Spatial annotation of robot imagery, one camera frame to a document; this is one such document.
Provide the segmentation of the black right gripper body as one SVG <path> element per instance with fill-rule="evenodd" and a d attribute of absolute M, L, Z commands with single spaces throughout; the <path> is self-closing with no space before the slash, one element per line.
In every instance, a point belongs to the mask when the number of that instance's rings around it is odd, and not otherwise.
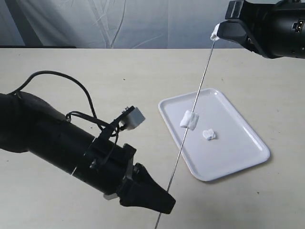
<path fill-rule="evenodd" d="M 305 3 L 281 0 L 275 4 L 244 4 L 245 22 L 252 23 L 248 31 L 260 55 L 275 59 L 305 57 Z"/>

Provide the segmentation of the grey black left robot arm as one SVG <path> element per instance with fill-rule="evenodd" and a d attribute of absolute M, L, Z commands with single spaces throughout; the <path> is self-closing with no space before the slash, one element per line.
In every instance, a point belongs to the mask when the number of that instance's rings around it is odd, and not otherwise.
<path fill-rule="evenodd" d="M 142 164 L 133 162 L 135 148 L 94 137 L 30 93 L 0 96 L 0 147 L 31 152 L 125 207 L 170 214 L 176 203 Z"/>

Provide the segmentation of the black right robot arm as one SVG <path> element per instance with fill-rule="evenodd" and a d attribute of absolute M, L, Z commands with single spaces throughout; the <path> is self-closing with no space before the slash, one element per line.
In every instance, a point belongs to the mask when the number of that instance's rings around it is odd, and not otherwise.
<path fill-rule="evenodd" d="M 229 2 L 217 37 L 235 42 L 268 59 L 305 57 L 305 4 L 300 0 L 277 3 Z"/>

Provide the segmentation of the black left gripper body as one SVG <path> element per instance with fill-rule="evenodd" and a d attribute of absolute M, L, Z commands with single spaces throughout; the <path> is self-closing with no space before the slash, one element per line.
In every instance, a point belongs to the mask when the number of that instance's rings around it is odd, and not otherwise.
<path fill-rule="evenodd" d="M 66 121 L 35 125 L 35 154 L 106 195 L 116 192 L 136 149 L 95 138 Z"/>

